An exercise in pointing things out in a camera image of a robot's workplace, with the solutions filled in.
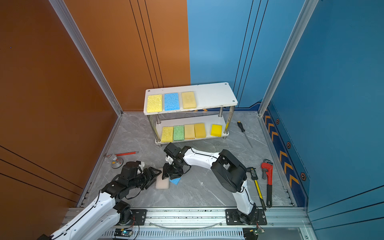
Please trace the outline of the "pink beige sponge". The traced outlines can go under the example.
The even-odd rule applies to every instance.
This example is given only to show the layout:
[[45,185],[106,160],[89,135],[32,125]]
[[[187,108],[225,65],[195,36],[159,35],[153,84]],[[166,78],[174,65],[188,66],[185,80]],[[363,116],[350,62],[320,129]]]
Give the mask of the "pink beige sponge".
[[156,189],[158,190],[166,190],[170,187],[170,180],[169,178],[163,179],[163,168],[161,168],[162,173],[159,174],[156,178]]

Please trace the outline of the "light blue sponge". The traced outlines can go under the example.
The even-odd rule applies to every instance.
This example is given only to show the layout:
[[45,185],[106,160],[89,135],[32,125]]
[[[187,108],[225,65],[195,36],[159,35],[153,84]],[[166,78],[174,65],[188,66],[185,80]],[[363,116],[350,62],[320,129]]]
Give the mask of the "light blue sponge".
[[170,182],[173,183],[174,185],[177,185],[180,182],[180,180],[181,178],[176,178],[176,179],[170,180]]

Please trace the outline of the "yellow green textured sponge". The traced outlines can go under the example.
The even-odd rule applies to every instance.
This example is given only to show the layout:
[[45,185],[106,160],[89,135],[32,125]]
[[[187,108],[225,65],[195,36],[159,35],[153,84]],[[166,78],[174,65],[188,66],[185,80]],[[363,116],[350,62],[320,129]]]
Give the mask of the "yellow green textured sponge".
[[173,142],[173,136],[174,136],[174,127],[163,127],[162,128],[162,137],[161,137],[162,143]]

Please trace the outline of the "pale yellow orange sponge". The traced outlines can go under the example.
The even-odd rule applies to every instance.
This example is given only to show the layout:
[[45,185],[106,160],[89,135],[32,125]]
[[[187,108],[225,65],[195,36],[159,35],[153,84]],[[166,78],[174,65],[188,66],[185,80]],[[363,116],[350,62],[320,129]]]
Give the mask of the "pale yellow orange sponge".
[[184,138],[185,140],[195,139],[195,125],[184,125]]

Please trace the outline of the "yellow foam sponge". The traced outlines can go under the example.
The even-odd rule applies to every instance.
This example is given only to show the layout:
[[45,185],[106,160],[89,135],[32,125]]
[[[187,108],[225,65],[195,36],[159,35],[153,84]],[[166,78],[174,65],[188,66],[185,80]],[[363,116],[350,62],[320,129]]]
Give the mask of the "yellow foam sponge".
[[207,136],[206,134],[206,127],[204,123],[198,123],[194,124],[194,129],[195,129],[195,138],[196,139],[202,139]]

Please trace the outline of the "small bright yellow sponge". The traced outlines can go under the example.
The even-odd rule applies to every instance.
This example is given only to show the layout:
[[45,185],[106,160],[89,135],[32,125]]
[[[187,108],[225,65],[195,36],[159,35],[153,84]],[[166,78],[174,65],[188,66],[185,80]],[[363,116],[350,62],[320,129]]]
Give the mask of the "small bright yellow sponge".
[[222,133],[223,133],[222,128],[223,128],[222,125],[212,124],[211,136],[213,136],[213,137],[221,137]]

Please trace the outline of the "blue textured sponge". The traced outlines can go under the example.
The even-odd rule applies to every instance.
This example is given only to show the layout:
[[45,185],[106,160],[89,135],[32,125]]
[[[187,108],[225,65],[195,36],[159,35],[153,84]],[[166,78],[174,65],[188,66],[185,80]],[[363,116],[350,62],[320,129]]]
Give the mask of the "blue textured sponge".
[[164,94],[165,111],[176,111],[180,109],[178,93]]

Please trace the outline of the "dark yellow sponge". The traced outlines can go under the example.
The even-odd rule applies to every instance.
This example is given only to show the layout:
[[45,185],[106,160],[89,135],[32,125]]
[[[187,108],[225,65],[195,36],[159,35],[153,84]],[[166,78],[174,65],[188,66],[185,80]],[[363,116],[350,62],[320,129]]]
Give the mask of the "dark yellow sponge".
[[194,109],[197,107],[197,102],[196,102],[194,92],[183,92],[182,102],[183,102],[184,109]]

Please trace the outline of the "large yellow textured sponge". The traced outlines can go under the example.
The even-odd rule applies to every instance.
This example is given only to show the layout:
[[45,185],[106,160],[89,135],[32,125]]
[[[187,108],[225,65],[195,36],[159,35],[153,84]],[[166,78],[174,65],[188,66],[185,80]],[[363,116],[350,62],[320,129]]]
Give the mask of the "large yellow textured sponge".
[[147,113],[163,111],[163,95],[149,95],[147,97]]

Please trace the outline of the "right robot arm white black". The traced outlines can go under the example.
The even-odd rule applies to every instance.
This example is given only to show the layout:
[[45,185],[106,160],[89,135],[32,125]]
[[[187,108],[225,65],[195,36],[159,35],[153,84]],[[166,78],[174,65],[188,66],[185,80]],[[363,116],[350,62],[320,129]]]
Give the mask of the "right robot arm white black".
[[236,201],[236,210],[229,212],[228,225],[267,225],[265,211],[258,208],[252,200],[247,183],[247,168],[228,150],[209,153],[192,147],[177,147],[169,143],[164,152],[166,163],[163,166],[162,179],[181,178],[186,172],[184,166],[197,166],[211,170],[218,182]]

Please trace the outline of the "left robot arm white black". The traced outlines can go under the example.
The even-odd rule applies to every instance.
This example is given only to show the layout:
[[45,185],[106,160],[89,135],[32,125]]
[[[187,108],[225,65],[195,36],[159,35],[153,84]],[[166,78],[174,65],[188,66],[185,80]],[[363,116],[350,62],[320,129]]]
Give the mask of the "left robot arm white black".
[[97,197],[66,225],[39,240],[98,239],[116,224],[129,224],[134,220],[131,205],[123,201],[132,189],[146,190],[162,173],[153,167],[145,168],[143,162],[127,162],[121,173],[106,184]]

